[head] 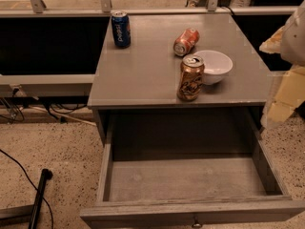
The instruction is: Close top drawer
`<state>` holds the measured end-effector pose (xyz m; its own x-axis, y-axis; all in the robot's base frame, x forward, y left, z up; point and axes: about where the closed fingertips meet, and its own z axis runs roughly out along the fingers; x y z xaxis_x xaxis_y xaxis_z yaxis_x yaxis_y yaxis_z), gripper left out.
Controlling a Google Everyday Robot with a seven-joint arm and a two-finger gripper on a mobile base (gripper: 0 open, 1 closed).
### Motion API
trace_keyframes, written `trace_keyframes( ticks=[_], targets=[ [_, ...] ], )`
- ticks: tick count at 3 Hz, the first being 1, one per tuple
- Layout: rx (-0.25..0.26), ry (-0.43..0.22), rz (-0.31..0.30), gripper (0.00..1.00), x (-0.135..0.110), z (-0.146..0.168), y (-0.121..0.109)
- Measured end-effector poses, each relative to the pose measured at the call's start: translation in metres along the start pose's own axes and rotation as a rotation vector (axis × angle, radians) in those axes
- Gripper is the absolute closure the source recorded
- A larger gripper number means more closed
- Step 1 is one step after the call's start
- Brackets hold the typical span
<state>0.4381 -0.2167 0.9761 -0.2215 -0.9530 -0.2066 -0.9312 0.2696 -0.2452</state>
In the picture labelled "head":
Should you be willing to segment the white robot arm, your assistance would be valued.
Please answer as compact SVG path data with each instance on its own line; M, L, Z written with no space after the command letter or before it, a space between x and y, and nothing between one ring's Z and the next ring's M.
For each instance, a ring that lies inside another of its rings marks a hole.
M279 53L292 67L273 80L263 109L261 124L265 129L284 123L305 101L305 11L298 8L259 49Z

